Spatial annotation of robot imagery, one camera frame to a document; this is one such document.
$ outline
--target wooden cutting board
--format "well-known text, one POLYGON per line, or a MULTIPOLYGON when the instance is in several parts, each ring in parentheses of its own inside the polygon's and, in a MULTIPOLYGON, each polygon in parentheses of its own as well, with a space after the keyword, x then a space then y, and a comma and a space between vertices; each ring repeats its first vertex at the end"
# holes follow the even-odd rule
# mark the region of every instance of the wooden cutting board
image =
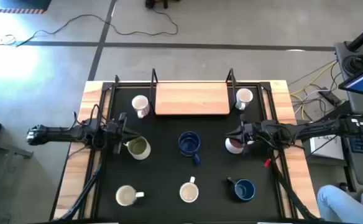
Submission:
POLYGON ((226 83, 158 83, 155 113, 229 114, 226 83))

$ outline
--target black table surface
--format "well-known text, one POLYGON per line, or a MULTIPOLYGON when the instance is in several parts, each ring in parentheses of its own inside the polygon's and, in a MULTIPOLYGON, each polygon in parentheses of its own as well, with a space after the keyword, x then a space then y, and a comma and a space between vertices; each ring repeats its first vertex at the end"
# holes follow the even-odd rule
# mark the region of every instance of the black table surface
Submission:
MULTIPOLYGON (((257 90, 251 89, 254 99, 245 110, 249 122, 262 121, 257 90)), ((270 167, 264 167, 265 150, 253 155, 234 155, 227 151, 225 133, 240 124, 240 111, 227 116, 156 116, 139 119, 131 101, 136 95, 149 95, 149 89, 125 88, 117 90, 115 118, 127 113, 127 127, 141 133, 151 153, 137 161, 124 147, 120 155, 108 153, 99 198, 98 218, 117 222, 241 222, 275 220, 278 218, 277 194, 270 167), (185 131, 194 131, 201 138, 201 165, 183 156, 178 138, 185 131), (196 178, 199 196, 193 203, 185 203, 179 189, 190 177, 196 178), (255 197, 247 203, 232 200, 227 177, 249 179, 256 187, 255 197), (117 189, 131 185, 145 193, 135 204, 123 207, 115 200, 117 189)))

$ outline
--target blue jeans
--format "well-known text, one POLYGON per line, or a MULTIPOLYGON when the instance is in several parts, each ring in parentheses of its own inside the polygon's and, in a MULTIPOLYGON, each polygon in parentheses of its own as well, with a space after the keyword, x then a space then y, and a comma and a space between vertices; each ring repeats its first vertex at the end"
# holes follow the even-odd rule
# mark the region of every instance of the blue jeans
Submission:
POLYGON ((341 189, 326 185, 318 191, 317 204, 321 218, 332 222, 363 223, 362 204, 341 189))

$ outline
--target red clip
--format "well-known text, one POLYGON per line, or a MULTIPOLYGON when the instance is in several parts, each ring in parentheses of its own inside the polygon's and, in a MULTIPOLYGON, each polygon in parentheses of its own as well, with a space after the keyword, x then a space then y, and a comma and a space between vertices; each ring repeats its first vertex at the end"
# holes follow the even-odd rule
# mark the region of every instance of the red clip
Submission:
POLYGON ((264 167, 267 167, 271 162, 271 159, 267 159, 266 162, 264 163, 264 167))

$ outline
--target person's knee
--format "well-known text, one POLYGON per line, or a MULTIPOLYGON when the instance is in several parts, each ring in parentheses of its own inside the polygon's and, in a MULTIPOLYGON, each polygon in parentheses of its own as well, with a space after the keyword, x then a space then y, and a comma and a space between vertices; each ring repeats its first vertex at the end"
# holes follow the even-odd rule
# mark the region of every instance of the person's knee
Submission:
POLYGON ((340 193, 341 189, 333 186, 333 185, 325 185, 319 189, 317 193, 317 201, 326 203, 326 200, 329 196, 336 195, 340 193))

